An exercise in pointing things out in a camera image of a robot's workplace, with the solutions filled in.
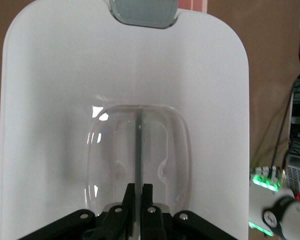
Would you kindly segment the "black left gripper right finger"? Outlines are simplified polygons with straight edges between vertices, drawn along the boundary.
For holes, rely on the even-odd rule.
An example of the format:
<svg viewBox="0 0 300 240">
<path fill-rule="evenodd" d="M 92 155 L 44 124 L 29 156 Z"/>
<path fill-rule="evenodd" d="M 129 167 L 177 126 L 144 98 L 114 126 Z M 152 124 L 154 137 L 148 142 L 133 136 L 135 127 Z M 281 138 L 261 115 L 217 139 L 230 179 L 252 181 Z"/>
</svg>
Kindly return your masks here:
<svg viewBox="0 0 300 240">
<path fill-rule="evenodd" d="M 175 215 L 153 203 L 153 185 L 144 184 L 141 195 L 142 240 L 233 240 L 234 237 L 189 210 Z"/>
</svg>

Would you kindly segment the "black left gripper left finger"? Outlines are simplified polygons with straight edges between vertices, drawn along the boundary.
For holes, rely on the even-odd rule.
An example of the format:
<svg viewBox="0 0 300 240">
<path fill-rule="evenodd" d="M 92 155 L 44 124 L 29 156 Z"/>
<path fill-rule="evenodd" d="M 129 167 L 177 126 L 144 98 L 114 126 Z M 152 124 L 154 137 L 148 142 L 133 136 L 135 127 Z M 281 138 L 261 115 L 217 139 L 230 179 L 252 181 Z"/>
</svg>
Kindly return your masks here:
<svg viewBox="0 0 300 240">
<path fill-rule="evenodd" d="M 135 185 L 129 183 L 123 200 L 109 210 L 95 215 L 91 210 L 76 210 L 34 232 L 22 240 L 120 240 L 131 230 Z"/>
</svg>

